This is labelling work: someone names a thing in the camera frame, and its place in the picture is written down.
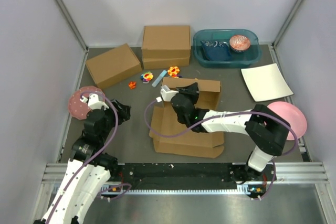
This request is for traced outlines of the brown cardboard box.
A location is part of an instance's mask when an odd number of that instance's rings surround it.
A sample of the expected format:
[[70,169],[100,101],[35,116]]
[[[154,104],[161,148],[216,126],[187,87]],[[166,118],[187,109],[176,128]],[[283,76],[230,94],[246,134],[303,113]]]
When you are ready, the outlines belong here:
[[[186,87],[197,82],[199,99],[197,108],[216,110],[221,98],[221,83],[217,80],[195,80],[186,78],[163,78],[162,85],[167,85],[171,90]],[[163,106],[155,106],[151,116],[149,136],[153,138],[154,149],[157,153],[168,153],[204,158],[216,158],[224,150],[224,133],[196,133],[188,131],[178,137],[164,138],[156,135],[175,135],[187,129],[177,120],[177,115],[168,102]]]

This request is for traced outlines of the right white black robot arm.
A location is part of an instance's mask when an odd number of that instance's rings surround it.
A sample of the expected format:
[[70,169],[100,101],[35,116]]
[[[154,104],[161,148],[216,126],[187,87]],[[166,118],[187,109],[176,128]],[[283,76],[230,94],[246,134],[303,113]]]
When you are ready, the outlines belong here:
[[256,180],[264,174],[267,164],[283,155],[288,134],[297,137],[289,122],[262,104],[241,112],[218,112],[197,108],[198,84],[171,90],[161,87],[161,96],[169,102],[179,123],[196,133],[228,132],[249,136],[255,143],[245,165],[245,175]]

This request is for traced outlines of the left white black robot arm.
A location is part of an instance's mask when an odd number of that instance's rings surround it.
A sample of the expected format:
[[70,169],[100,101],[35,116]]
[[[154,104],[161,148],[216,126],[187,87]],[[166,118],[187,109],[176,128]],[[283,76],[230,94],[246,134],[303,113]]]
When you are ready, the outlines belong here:
[[81,136],[71,148],[60,188],[47,212],[35,223],[83,223],[87,211],[108,180],[119,174],[117,158],[103,148],[117,127],[130,119],[131,108],[115,99],[105,100],[91,93],[71,98],[68,109],[83,120]]

